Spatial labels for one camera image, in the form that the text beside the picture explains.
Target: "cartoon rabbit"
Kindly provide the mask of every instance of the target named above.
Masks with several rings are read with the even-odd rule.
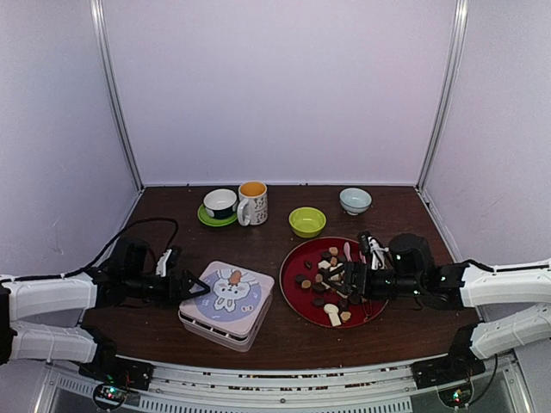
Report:
[[[214,283],[213,291],[217,295],[214,301],[214,309],[220,311],[226,309],[227,312],[235,310],[235,302],[238,299],[245,298],[251,286],[258,281],[250,274],[241,274],[241,271],[231,269],[222,269],[216,271],[218,280]]]

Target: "green bowl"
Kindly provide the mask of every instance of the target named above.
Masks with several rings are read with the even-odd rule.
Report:
[[[324,229],[326,222],[324,213],[309,206],[295,209],[289,215],[289,224],[293,232],[301,238],[317,237]]]

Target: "teacup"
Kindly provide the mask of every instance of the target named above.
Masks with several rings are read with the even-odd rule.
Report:
[[[205,196],[203,205],[210,218],[226,219],[235,213],[238,196],[230,189],[215,189]]]
[[[268,219],[268,187],[246,182],[239,187],[238,221],[242,226],[260,225]]]

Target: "brown tabletop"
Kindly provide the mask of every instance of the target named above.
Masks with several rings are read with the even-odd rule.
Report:
[[[342,187],[269,187],[269,219],[258,227],[234,223],[209,228],[196,217],[203,196],[212,188],[148,188],[130,219],[153,216],[179,221],[175,244],[183,247],[180,266],[201,274],[215,260],[233,263],[277,279],[287,253],[304,242],[288,224],[296,207],[322,210],[326,237],[351,237],[369,230],[384,244],[401,232],[426,237],[436,263],[451,262],[449,253],[430,216],[413,188],[366,188],[373,206],[351,217],[339,205]],[[153,223],[132,231],[149,242],[159,256],[170,225]],[[200,367],[277,369],[353,367],[402,361],[446,353],[455,331],[478,318],[475,311],[413,311],[411,299],[391,301],[375,320],[349,330],[331,330],[306,322],[287,305],[275,284],[274,301],[252,349],[239,353],[189,333],[176,308],[108,308],[91,310],[85,324],[114,339],[119,354]]]

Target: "white backdrop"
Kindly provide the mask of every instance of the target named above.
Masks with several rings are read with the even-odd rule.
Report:
[[[80,268],[136,191],[87,0],[0,0],[0,274]]]
[[[454,0],[109,0],[146,185],[413,184]]]
[[[551,256],[550,22],[548,0],[469,2],[459,77],[427,186],[460,259]]]

